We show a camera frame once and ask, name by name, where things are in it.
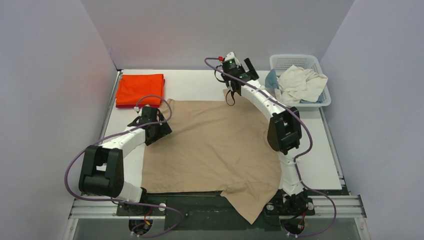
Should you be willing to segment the beige t shirt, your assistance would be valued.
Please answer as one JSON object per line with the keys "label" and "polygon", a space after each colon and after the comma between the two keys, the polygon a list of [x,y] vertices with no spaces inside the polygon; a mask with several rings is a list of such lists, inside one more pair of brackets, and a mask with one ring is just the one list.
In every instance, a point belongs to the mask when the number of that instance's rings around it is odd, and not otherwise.
{"label": "beige t shirt", "polygon": [[268,119],[247,99],[168,99],[160,111],[172,132],[144,150],[141,186],[149,193],[219,191],[253,224],[280,187]]}

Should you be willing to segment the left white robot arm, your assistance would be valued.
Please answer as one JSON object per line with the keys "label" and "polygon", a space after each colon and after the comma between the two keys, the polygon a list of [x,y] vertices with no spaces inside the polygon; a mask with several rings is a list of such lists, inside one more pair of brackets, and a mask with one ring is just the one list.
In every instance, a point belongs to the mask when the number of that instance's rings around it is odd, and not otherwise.
{"label": "left white robot arm", "polygon": [[172,133],[158,108],[144,106],[125,131],[101,145],[90,145],[84,151],[78,188],[81,192],[130,202],[136,215],[149,210],[142,197],[145,189],[125,180],[124,159],[140,145],[149,146]]}

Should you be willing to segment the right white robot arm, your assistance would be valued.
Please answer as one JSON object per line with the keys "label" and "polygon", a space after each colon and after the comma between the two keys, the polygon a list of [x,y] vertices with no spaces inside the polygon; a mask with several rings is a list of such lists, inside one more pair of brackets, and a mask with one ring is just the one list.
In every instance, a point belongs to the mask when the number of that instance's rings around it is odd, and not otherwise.
{"label": "right white robot arm", "polygon": [[277,101],[258,81],[259,75],[254,69],[249,58],[244,60],[248,71],[244,69],[239,60],[232,54],[222,57],[221,77],[231,94],[237,93],[251,102],[268,120],[266,140],[269,146],[277,152],[281,164],[280,189],[289,197],[282,201],[283,209],[290,215],[296,214],[303,207],[302,200],[297,194],[303,191],[296,172],[295,163],[288,153],[298,149],[302,138],[299,121],[291,113],[275,102]]}

